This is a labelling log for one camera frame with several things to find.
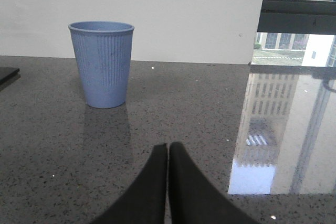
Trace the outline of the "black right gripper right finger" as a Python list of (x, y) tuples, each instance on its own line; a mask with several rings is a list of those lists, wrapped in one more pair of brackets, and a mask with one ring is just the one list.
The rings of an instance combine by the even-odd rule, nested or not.
[(202, 174), (181, 142), (169, 150), (169, 202), (173, 223), (257, 223)]

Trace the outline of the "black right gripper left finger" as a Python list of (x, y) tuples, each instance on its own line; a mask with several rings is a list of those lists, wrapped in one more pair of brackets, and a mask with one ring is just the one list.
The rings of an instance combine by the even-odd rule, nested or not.
[(167, 145), (156, 145), (129, 188), (92, 223), (164, 223)]

